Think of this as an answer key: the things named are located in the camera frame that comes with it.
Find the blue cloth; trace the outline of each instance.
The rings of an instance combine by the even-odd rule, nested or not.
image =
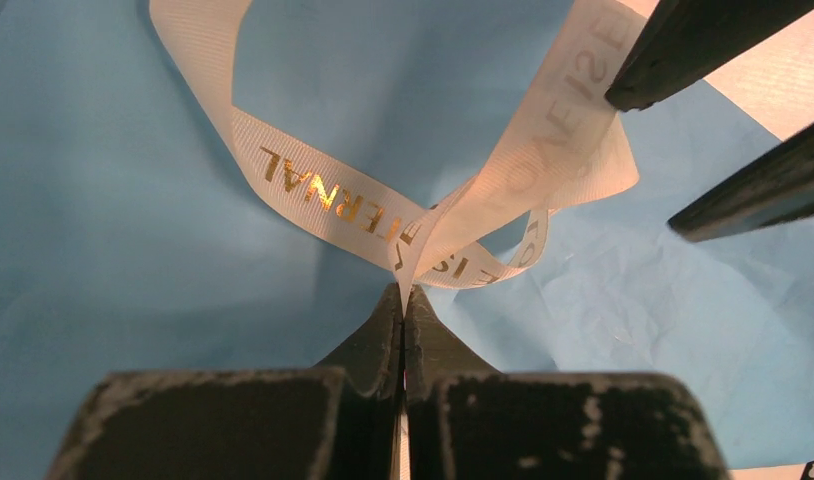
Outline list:
[[[430,206],[570,3],[257,0],[235,101]],[[431,291],[437,313],[504,370],[679,377],[732,467],[813,459],[814,220],[703,245],[665,226],[777,141],[704,83],[623,121],[639,185],[558,214],[528,273]],[[0,478],[40,478],[106,372],[309,366],[391,280],[256,198],[146,1],[0,9]]]

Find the beige surface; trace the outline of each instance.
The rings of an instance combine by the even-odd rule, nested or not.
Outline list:
[[[621,0],[643,16],[657,0]],[[814,10],[707,76],[780,139],[814,121]]]

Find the wrinkled blue sheet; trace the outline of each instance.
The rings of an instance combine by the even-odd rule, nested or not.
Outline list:
[[[146,3],[0,9],[0,479],[40,478],[106,372],[308,366],[392,279],[256,198]],[[570,3],[257,0],[235,100],[430,206]],[[731,467],[813,459],[814,220],[703,245],[665,226],[777,140],[704,83],[623,121],[639,185],[558,214],[528,273],[431,291],[438,314],[504,370],[676,375]]]

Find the dark object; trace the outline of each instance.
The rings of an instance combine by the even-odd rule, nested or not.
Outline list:
[[[505,375],[439,322],[420,287],[400,313],[391,285],[310,369],[111,375],[47,478],[394,478],[403,398],[415,480],[727,478],[674,379]]]
[[[605,98],[647,108],[814,9],[814,0],[660,0]]]
[[[669,220],[698,242],[814,215],[814,123]]]

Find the ribbon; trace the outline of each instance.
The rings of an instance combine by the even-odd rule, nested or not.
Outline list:
[[[604,92],[644,20],[615,0],[575,0],[483,168],[431,209],[233,105],[236,43],[250,4],[151,0],[149,8],[160,40],[251,188],[300,228],[392,270],[405,310],[414,281],[476,288],[522,273],[545,250],[554,212],[638,180]],[[528,225],[510,262],[477,243],[525,212]]]

